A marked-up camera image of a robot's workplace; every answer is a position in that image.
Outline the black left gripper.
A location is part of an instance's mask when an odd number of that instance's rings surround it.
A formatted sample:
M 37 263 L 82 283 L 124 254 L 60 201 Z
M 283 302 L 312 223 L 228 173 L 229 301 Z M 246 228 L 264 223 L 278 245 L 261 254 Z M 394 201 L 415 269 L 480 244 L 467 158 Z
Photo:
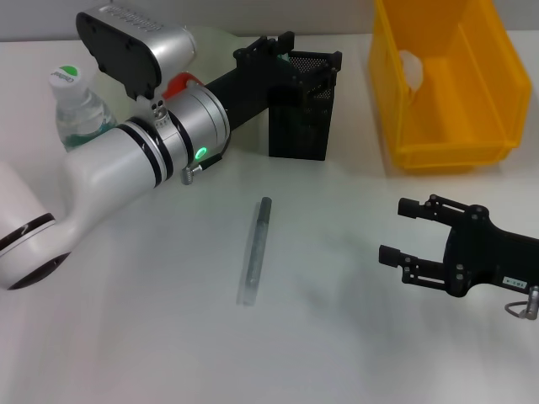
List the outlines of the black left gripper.
M 307 96 L 334 90 L 342 53 L 294 51 L 292 65 L 280 55 L 292 51 L 294 43 L 291 31 L 276 38 L 260 36 L 234 52 L 236 68 L 206 85 L 225 109 L 230 130 L 272 106 L 301 104 L 303 88 Z

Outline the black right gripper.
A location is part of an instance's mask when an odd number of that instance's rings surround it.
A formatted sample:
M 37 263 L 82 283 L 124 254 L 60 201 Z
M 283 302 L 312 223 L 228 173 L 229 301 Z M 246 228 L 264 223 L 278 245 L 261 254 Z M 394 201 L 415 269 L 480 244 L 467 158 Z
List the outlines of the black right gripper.
M 451 226 L 443 263 L 379 247 L 379 263 L 400 267 L 404 284 L 444 290 L 454 297 L 465 296 L 479 284 L 525 295 L 538 285 L 538 240 L 499 229 L 486 207 L 432 194 L 423 204 L 401 198 L 398 215 Z

